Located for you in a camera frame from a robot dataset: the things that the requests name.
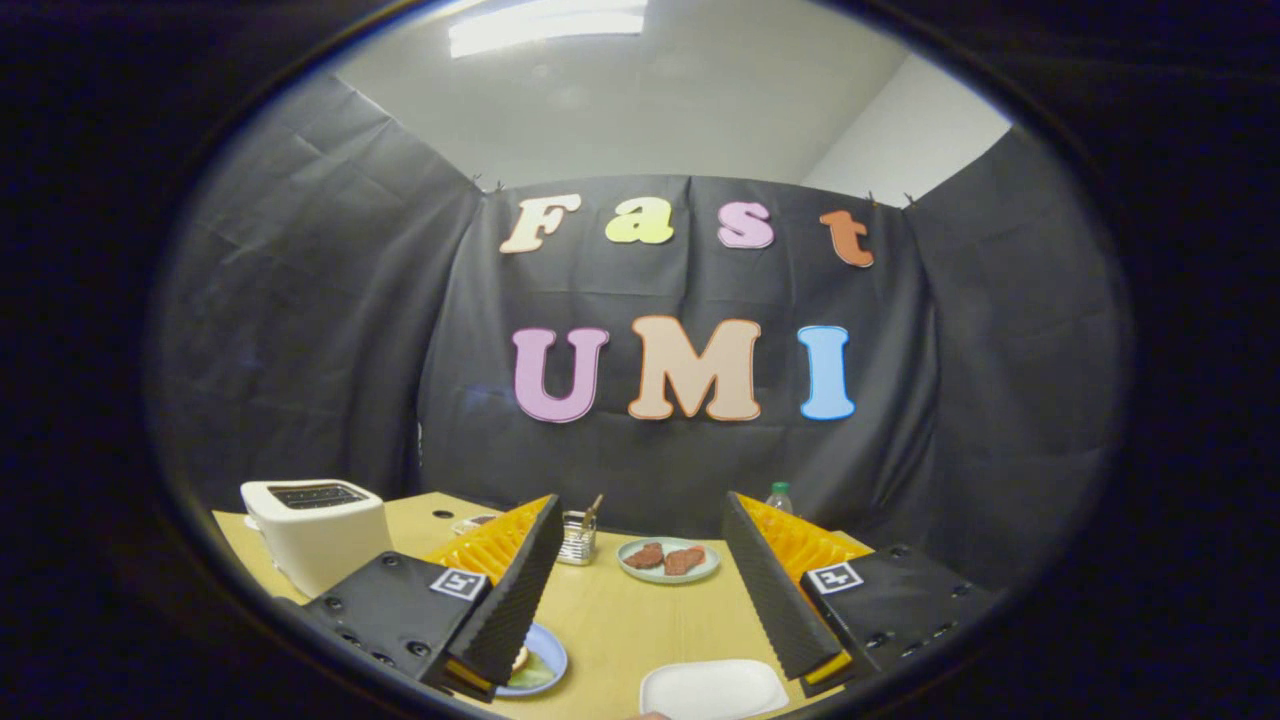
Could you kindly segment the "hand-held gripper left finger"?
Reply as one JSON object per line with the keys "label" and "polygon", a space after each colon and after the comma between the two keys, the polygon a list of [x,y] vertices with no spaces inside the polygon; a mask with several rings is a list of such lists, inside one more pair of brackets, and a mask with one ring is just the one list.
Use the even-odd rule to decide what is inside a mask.
{"label": "hand-held gripper left finger", "polygon": [[300,607],[334,644],[411,682],[490,702],[515,674],[564,539],[547,495],[428,553],[387,551]]}

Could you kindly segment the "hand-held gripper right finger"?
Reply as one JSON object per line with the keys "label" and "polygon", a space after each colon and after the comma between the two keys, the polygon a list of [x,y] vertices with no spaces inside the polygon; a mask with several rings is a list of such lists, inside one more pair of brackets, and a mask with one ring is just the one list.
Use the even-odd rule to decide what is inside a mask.
{"label": "hand-held gripper right finger", "polygon": [[911,546],[873,550],[737,492],[722,533],[783,675],[809,697],[924,657],[998,602]]}

